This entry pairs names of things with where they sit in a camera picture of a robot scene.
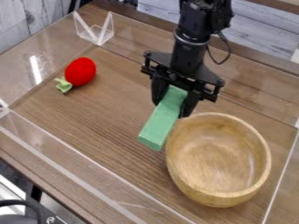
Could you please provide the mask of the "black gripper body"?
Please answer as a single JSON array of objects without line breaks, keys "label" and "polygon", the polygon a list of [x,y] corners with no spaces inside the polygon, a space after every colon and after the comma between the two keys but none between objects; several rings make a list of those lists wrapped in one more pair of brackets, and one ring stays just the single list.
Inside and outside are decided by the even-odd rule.
[{"label": "black gripper body", "polygon": [[201,101],[214,102],[224,80],[204,64],[204,55],[209,50],[210,33],[208,31],[186,31],[176,29],[173,32],[173,46],[170,52],[144,52],[141,72],[152,77],[164,79],[169,86],[186,92],[197,90]]}]

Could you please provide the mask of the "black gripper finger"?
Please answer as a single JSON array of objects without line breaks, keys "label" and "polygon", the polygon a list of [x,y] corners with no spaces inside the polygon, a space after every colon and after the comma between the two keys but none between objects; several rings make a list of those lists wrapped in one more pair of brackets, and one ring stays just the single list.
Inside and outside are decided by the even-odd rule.
[{"label": "black gripper finger", "polygon": [[192,90],[182,101],[180,117],[188,117],[197,105],[197,102],[201,100],[201,92]]},{"label": "black gripper finger", "polygon": [[157,105],[160,100],[164,98],[168,87],[169,84],[164,79],[158,78],[157,76],[152,77],[150,91],[153,105]]}]

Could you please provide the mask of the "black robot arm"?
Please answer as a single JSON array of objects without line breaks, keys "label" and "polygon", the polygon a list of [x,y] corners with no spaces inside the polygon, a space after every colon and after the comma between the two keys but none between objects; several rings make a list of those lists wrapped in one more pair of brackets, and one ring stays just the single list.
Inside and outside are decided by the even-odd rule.
[{"label": "black robot arm", "polygon": [[232,18],[230,0],[180,0],[172,51],[144,52],[141,72],[150,79],[152,102],[161,102],[170,87],[186,92],[178,117],[189,116],[198,102],[217,100],[225,81],[208,69],[204,58],[210,56],[210,36],[225,38],[222,30]]}]

